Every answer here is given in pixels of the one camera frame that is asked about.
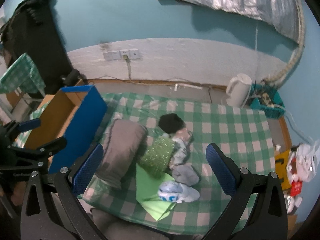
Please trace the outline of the pink white plastic-wrapped bundle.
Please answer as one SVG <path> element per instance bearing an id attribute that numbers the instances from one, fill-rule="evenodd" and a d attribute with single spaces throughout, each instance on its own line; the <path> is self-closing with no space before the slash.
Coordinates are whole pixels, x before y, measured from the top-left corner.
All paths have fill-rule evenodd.
<path id="1" fill-rule="evenodd" d="M 188 156 L 188 147 L 192 139 L 192 133 L 186 127 L 178 130 L 175 134 L 164 133 L 162 135 L 174 142 L 174 150 L 171 154 L 169 168 L 173 170 L 176 166 L 182 165 Z"/>

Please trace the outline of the white bag with blue print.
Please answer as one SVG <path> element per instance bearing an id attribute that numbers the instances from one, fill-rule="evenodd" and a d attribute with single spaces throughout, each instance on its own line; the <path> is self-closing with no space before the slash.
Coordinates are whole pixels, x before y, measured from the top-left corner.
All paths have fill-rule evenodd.
<path id="1" fill-rule="evenodd" d="M 173 203 L 191 203 L 200 198 L 197 190 L 175 181 L 161 183 L 157 193 L 161 200 Z"/>

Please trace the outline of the grey pillow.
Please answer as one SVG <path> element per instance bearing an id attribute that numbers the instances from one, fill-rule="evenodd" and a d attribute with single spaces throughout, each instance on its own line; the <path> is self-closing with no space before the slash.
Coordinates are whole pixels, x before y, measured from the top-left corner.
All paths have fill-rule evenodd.
<path id="1" fill-rule="evenodd" d="M 121 179 L 127 173 L 147 134 L 146 127 L 137 122 L 113 120 L 103 142 L 104 157 L 95 175 L 108 186 L 121 189 Z"/>

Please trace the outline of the light green foam sheet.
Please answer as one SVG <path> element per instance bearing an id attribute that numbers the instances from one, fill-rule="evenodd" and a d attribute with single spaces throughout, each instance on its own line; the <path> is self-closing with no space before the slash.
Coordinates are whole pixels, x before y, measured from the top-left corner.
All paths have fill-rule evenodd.
<path id="1" fill-rule="evenodd" d="M 176 205 L 175 202 L 163 200 L 158 195 L 158 189 L 165 181 L 174 179 L 167 173 L 160 179 L 155 179 L 136 164 L 136 200 L 155 221 L 168 217 Z"/>

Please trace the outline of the green glittery knitted cloth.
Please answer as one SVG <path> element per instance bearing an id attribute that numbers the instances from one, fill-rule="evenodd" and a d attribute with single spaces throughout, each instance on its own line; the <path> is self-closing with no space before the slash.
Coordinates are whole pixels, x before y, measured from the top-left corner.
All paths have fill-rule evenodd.
<path id="1" fill-rule="evenodd" d="M 159 179 L 164 176 L 169 166 L 174 148 L 175 143 L 172 139 L 160 136 L 147 147 L 138 164 L 148 175 Z"/>

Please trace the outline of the grey rolled socks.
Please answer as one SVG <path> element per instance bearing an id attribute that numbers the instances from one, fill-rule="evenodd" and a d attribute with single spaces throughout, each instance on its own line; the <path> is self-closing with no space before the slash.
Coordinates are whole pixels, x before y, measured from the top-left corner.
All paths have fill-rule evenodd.
<path id="1" fill-rule="evenodd" d="M 194 186 L 200 178 L 190 165 L 178 165 L 172 170 L 172 177 L 178 183 L 185 184 L 187 186 Z"/>

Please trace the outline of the blue-edged cardboard box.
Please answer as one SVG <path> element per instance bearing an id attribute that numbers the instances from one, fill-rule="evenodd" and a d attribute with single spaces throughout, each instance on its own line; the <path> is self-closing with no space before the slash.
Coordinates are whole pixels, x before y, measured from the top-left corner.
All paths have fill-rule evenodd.
<path id="1" fill-rule="evenodd" d="M 67 145 L 52 157 L 48 173 L 71 167 L 89 149 L 106 111 L 94 85 L 61 88 L 40 114 L 41 125 L 31 131 L 24 147 L 36 149 L 65 137 Z"/>

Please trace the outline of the checkered cloth on rack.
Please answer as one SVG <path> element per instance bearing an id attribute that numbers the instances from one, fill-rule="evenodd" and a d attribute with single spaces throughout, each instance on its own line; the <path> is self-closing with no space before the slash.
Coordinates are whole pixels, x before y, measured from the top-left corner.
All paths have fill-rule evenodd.
<path id="1" fill-rule="evenodd" d="M 44 81 L 31 57 L 21 55 L 1 77 L 1 94 L 20 89 L 23 93 L 45 95 Z"/>

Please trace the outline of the yellow black bag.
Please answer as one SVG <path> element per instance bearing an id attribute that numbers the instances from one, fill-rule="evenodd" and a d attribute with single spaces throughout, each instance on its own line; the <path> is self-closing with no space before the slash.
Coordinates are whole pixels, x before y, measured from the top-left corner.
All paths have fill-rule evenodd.
<path id="1" fill-rule="evenodd" d="M 290 150 L 287 150 L 277 154 L 274 158 L 276 174 L 280 179 L 281 188 L 283 189 L 283 191 L 291 188 L 291 184 L 288 180 L 287 170 L 286 170 L 286 166 L 289 160 L 289 153 L 290 153 Z"/>

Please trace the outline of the green white checkered tablecloth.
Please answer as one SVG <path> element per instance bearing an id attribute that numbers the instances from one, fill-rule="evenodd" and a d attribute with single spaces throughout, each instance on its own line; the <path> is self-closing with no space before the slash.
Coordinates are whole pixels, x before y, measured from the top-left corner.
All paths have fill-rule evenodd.
<path id="1" fill-rule="evenodd" d="M 158 127 L 160 116 L 168 113 L 176 113 L 193 135 L 187 164 L 200 177 L 195 186 L 200 198 L 177 204 L 161 220 L 153 219 L 136 200 L 135 166 L 122 178 L 121 190 L 92 178 L 80 199 L 123 220 L 164 233 L 204 235 L 230 200 L 206 160 L 205 150 L 211 143 L 216 143 L 236 165 L 254 174 L 267 175 L 275 169 L 271 133 L 262 111 L 135 93 L 107 93 L 102 97 L 108 110 L 99 127 L 99 142 L 105 140 L 114 119 L 125 119 L 145 126 L 148 144 L 152 144 L 163 133 Z"/>

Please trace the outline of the white plastic bags pile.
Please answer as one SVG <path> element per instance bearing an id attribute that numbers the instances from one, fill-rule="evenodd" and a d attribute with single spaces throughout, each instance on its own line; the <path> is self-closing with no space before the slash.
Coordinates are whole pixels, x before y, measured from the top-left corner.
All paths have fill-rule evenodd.
<path id="1" fill-rule="evenodd" d="M 310 182 L 317 174 L 319 165 L 319 140 L 312 145 L 300 144 L 291 148 L 286 165 L 286 174 L 291 186 L 290 195 L 285 197 L 287 214 L 302 202 L 300 193 L 303 183 Z"/>

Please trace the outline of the teal plastic basket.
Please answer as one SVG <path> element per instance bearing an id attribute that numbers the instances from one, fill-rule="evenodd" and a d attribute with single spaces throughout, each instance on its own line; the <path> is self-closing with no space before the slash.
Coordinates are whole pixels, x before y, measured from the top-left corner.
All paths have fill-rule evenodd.
<path id="1" fill-rule="evenodd" d="M 277 89 L 270 85 L 253 83 L 248 104 L 251 109 L 263 111 L 269 119 L 279 119 L 285 113 L 285 106 Z"/>

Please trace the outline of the white electric kettle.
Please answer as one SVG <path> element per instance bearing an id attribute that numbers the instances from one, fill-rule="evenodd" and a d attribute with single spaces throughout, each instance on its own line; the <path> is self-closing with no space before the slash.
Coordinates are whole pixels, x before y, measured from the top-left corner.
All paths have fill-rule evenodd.
<path id="1" fill-rule="evenodd" d="M 227 105 L 243 107 L 251 90 L 252 79 L 246 74 L 238 74 L 230 79 L 226 88 Z"/>

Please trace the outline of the black hanging clothes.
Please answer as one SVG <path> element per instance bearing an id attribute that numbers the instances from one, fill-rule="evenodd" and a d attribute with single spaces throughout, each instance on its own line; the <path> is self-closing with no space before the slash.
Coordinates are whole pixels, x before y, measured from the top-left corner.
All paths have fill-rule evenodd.
<path id="1" fill-rule="evenodd" d="M 11 18 L 1 27 L 1 41 L 12 65 L 27 53 L 39 70 L 46 94 L 55 94 L 64 86 L 63 77 L 73 70 L 58 33 L 53 0 L 23 0 Z"/>

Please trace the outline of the beige insulated pipe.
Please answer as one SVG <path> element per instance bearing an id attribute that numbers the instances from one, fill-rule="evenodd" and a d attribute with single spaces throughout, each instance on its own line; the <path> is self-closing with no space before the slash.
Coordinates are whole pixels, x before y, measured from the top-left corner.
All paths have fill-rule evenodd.
<path id="1" fill-rule="evenodd" d="M 301 59 L 303 50 L 305 47 L 305 33 L 306 33 L 306 24 L 305 24 L 305 17 L 304 11 L 302 6 L 302 0 L 296 0 L 297 5 L 297 12 L 298 12 L 298 46 L 294 49 L 291 54 L 291 57 L 287 63 L 287 65 L 272 76 L 267 76 L 266 78 L 262 79 L 263 83 L 272 84 L 276 87 L 280 87 L 289 77 L 295 66 L 297 65 L 298 61 Z"/>

